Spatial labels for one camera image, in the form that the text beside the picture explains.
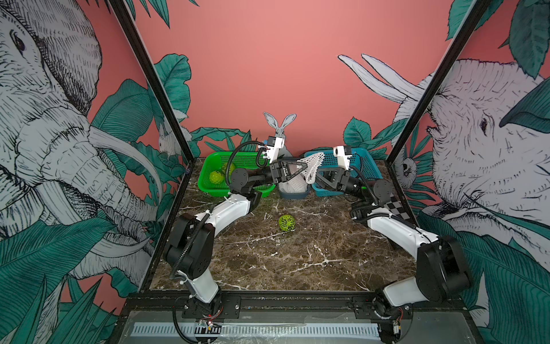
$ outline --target rabbit ears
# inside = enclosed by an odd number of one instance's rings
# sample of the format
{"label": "rabbit ears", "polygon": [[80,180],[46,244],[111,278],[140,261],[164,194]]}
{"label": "rabbit ears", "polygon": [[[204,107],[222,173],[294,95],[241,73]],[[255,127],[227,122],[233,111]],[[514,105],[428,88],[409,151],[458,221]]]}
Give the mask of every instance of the rabbit ears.
{"label": "rabbit ears", "polygon": [[290,114],[290,115],[286,116],[286,118],[283,121],[283,124],[281,124],[280,127],[279,127],[279,123],[277,123],[277,120],[275,119],[275,117],[273,117],[271,114],[269,114],[267,112],[264,112],[263,115],[266,116],[267,124],[269,124],[271,127],[275,128],[275,129],[284,129],[284,127],[291,124],[292,121],[296,119],[296,114],[295,113]]}

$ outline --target green ball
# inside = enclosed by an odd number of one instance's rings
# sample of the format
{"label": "green ball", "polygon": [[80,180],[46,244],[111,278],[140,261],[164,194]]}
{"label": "green ball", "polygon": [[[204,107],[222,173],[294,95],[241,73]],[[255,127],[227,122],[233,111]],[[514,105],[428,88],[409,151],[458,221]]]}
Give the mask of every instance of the green ball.
{"label": "green ball", "polygon": [[225,180],[225,178],[223,177],[223,175],[220,171],[210,172],[209,177],[210,177],[210,182],[214,185],[219,185]]}
{"label": "green ball", "polygon": [[292,215],[283,215],[279,218],[279,227],[283,232],[292,232],[296,227],[296,221]]}

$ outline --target elephant eye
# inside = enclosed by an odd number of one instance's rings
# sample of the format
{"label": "elephant eye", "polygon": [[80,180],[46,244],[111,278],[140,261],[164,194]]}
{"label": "elephant eye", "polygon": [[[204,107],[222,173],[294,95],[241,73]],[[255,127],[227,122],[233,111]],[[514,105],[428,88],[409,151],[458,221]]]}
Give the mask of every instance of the elephant eye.
{"label": "elephant eye", "polygon": [[23,55],[23,52],[25,51],[25,44],[23,43],[21,38],[17,36],[17,32],[12,30],[9,32],[9,36],[12,38],[12,41],[15,44],[15,47],[17,48],[17,50],[19,50],[19,53]]}
{"label": "elephant eye", "polygon": [[487,136],[487,119],[484,118],[480,123],[481,130],[483,130],[483,133],[485,136]]}

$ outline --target rabbit illustration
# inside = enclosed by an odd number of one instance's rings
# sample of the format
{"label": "rabbit illustration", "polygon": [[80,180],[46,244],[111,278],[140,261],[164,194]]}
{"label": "rabbit illustration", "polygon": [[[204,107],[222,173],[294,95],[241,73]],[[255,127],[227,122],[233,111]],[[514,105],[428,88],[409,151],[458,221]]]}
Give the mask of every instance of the rabbit illustration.
{"label": "rabbit illustration", "polygon": [[[292,123],[293,120],[296,119],[296,114],[290,114],[285,117],[283,124],[279,127],[279,123],[277,123],[277,120],[275,117],[273,117],[271,114],[264,112],[264,116],[266,116],[267,124],[269,124],[271,127],[275,128],[275,137],[276,138],[283,138],[287,139],[287,136],[284,134],[284,128],[288,126],[290,123]],[[279,150],[279,156],[278,157],[290,157],[292,154],[288,151],[287,145]]]}

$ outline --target green basket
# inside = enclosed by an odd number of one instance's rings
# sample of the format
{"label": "green basket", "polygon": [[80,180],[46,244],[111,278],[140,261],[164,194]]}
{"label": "green basket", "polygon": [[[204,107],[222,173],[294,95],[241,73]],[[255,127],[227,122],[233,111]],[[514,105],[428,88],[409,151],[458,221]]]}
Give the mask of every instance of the green basket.
{"label": "green basket", "polygon": [[[215,152],[206,157],[204,165],[202,165],[201,174],[199,175],[199,189],[208,193],[214,197],[224,197],[229,193],[229,187],[225,180],[218,185],[210,182],[210,173],[212,171],[220,171],[222,165],[229,160],[229,156],[232,152]],[[249,170],[255,170],[258,168],[256,165],[257,152],[238,152],[233,158],[233,165],[236,168],[247,168]],[[267,197],[271,191],[275,189],[275,185],[262,185],[254,188],[262,193],[262,197]]]}

